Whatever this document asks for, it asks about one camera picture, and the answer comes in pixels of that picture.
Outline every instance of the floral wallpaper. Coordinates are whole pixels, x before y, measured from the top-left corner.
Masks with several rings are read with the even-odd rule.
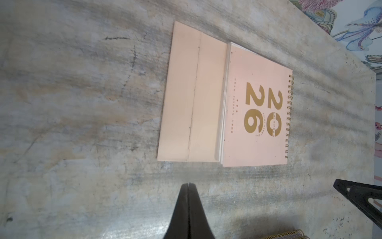
[[[370,69],[382,69],[382,0],[290,1]]]
[[[382,186],[382,81],[376,82],[376,121],[374,147],[374,185]],[[382,200],[375,200],[374,206],[382,211]],[[382,230],[373,225],[372,238],[382,238]]]

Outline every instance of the dark stain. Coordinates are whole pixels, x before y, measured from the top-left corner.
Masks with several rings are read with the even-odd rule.
[[[315,79],[301,71],[294,71],[293,72],[293,76],[298,79],[303,79],[304,81],[309,81],[311,83],[314,84],[314,87],[316,89],[322,89],[326,92],[332,92],[332,93],[335,93],[337,95],[341,95],[343,97],[345,97],[346,99],[348,100],[353,100],[353,97],[351,96],[348,96],[347,94],[345,94],[344,92],[341,91],[341,89],[338,89],[338,88],[333,88],[331,86],[329,86],[328,84],[325,84],[323,81],[320,81],[319,79]]]
[[[128,37],[120,37],[120,36],[117,36],[117,37],[106,37],[105,38],[105,40],[118,40],[118,39],[130,40],[130,38],[128,38]]]
[[[32,141],[31,145],[29,145],[29,147],[25,150],[24,154],[23,155],[26,155],[28,153],[28,151],[32,148],[32,146],[34,145],[34,143],[37,141],[38,138],[41,137],[42,134],[40,134],[39,136],[37,136],[36,138],[34,138],[34,140]]]
[[[135,45],[134,45],[134,57],[133,57],[133,62],[131,63],[131,70],[134,69],[136,60],[137,60],[137,51],[135,50]]]
[[[70,11],[78,11],[81,12],[81,14],[86,14],[90,19],[104,26],[131,29],[137,33],[149,32],[156,36],[156,38],[171,39],[172,29],[166,31],[149,26],[140,16],[137,16],[135,12],[128,11],[127,9],[114,7],[110,4],[85,3],[74,0],[56,2]]]

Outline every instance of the gray marble table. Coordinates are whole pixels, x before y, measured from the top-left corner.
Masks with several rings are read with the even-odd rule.
[[[293,69],[289,162],[157,162],[174,21]],[[216,238],[370,238],[375,74],[288,0],[0,1],[0,238],[161,238],[194,182]]]

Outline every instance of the flower illustration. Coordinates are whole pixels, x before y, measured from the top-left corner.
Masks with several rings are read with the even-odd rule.
[[[330,34],[333,29],[334,20],[337,18],[337,13],[333,9],[319,10],[314,13],[305,11],[304,13],[327,34]]]
[[[382,55],[367,55],[365,59],[370,63],[382,64]]]
[[[363,18],[347,24],[345,27],[349,30],[336,41],[349,42],[346,48],[351,51],[368,51],[368,46],[373,43],[369,35],[373,31],[380,32],[382,29],[381,18],[382,0],[378,0],[366,9]]]
[[[376,136],[376,137],[375,137],[374,142],[377,141],[377,140],[379,140],[379,138],[381,137],[381,132],[376,133],[375,136]]]
[[[334,7],[343,0],[298,0],[301,10],[314,13],[319,10]]]
[[[370,67],[370,70],[380,70],[382,67]]]

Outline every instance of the spiral binding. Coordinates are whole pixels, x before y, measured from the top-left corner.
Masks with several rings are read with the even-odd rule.
[[[287,101],[287,103],[289,104],[288,105],[288,107],[287,107],[287,109],[289,110],[286,114],[287,115],[290,115],[290,111],[292,110],[292,107],[291,107],[291,105],[292,105],[292,99],[293,99],[293,84],[295,83],[294,82],[294,80],[295,80],[295,77],[293,76],[293,75],[289,75],[289,77],[290,77],[290,80],[289,80],[289,83],[290,83],[290,85],[288,85],[288,88],[289,88],[289,90],[288,90],[288,93],[290,94],[290,95],[288,95],[288,101]],[[288,121],[287,123],[286,123],[286,126],[288,127],[288,126],[290,126],[290,117],[287,117],[286,118],[286,120]],[[289,137],[289,128],[287,128],[286,129],[288,132],[285,134],[285,136],[286,137]]]
[[[295,239],[309,239],[302,230],[296,230],[296,231],[290,231],[290,232],[285,232],[273,236],[268,236],[262,239],[289,239],[289,238],[295,238]]]

